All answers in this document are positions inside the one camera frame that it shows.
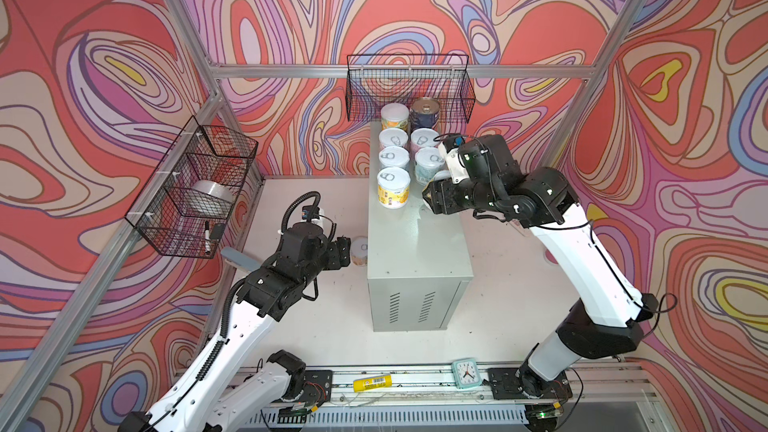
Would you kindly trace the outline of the pink label pull-tab can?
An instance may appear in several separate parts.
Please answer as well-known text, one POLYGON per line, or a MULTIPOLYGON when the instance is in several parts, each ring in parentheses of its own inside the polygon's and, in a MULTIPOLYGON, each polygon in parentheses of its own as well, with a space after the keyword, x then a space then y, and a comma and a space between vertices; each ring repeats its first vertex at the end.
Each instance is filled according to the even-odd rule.
POLYGON ((407 148, 409 135, 400 128, 392 127, 382 130, 378 135, 378 140, 380 150, 388 147, 407 148))

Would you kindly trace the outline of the blue label tin can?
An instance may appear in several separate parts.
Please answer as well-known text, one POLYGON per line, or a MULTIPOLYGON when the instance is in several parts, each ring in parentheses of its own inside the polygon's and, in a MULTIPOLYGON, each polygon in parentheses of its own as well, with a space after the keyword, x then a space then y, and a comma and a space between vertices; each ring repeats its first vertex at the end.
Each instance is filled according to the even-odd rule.
POLYGON ((410 108, 410 129, 434 129, 437 125, 439 113, 441 111, 440 103, 430 97, 421 97, 416 99, 410 108))

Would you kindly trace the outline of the green orange peach can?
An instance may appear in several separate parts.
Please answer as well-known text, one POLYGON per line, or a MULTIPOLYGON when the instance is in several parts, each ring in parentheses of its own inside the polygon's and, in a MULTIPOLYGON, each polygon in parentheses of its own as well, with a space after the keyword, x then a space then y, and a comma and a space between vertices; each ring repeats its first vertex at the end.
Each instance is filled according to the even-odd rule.
POLYGON ((401 103, 386 104, 380 111, 380 120, 383 130, 397 128, 407 132, 409 128, 409 118, 409 108, 401 103))

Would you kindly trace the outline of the yellow label can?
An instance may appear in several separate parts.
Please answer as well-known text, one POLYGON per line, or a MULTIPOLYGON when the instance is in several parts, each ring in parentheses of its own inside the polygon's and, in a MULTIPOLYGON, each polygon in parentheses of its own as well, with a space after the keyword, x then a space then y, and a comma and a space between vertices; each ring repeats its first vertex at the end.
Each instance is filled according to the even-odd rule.
POLYGON ((431 188, 442 188, 445 181, 451 182, 452 176, 449 170, 443 169, 438 171, 428 183, 431 188))

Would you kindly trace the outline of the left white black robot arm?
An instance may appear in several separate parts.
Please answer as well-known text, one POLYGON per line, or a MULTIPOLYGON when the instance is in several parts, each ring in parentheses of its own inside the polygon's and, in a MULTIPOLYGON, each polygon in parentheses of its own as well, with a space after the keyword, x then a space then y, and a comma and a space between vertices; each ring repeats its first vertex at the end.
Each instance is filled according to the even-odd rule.
POLYGON ((321 272, 349 266, 350 248, 350 238, 326 235, 313 222, 283 229, 276 252, 230 289, 215 338, 161 399, 129 413, 119 430, 236 431, 269 404, 302 398, 306 364, 286 350, 236 388, 229 384, 321 272))

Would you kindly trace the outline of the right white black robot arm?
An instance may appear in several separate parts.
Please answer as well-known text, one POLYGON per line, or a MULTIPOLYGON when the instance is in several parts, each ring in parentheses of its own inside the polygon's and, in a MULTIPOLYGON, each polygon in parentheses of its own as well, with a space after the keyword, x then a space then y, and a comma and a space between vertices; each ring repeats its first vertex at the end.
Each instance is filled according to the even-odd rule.
POLYGON ((438 151, 450 175, 423 190, 430 210, 436 215, 469 210, 477 220, 518 222, 553 255, 579 295, 557 329, 518 368, 520 392, 539 398, 580 359, 635 351, 644 339, 642 323, 660 313, 660 302, 620 271, 565 175, 552 167, 523 172, 500 135, 442 134, 438 151))

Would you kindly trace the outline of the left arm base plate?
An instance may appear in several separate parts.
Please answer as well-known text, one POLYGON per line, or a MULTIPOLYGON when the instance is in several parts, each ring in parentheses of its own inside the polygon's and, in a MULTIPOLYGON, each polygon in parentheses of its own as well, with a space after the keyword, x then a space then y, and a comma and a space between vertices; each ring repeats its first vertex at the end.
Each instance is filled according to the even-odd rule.
POLYGON ((333 371, 330 369, 308 370, 301 388, 295 396, 279 398, 275 404, 303 403, 305 407, 322 405, 332 397, 333 371))

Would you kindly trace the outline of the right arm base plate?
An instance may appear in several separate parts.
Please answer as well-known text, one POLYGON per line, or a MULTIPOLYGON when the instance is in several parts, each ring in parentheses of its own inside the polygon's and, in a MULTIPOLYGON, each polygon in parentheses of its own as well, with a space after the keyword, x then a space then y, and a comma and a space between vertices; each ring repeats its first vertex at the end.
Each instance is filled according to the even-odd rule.
POLYGON ((564 371, 550 381, 528 369, 520 372, 518 368, 496 367, 490 368, 487 373, 495 400, 567 401, 573 397, 564 371))

